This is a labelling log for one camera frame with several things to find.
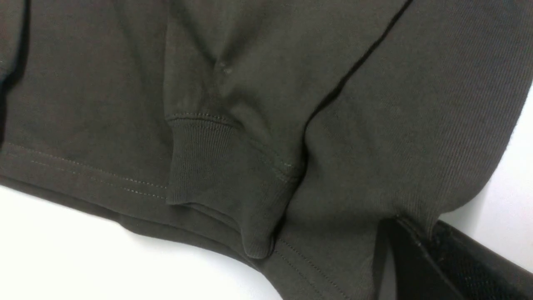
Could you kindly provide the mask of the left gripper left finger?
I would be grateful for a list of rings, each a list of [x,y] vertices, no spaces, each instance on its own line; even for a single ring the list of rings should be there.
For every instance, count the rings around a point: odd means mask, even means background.
[[[375,300],[464,300],[431,258],[415,230],[401,220],[378,225],[373,260]]]

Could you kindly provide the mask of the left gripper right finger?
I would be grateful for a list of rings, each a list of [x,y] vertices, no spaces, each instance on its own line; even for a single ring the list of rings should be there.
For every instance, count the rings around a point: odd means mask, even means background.
[[[524,268],[438,221],[430,254],[440,270],[468,300],[531,300],[533,276]]]

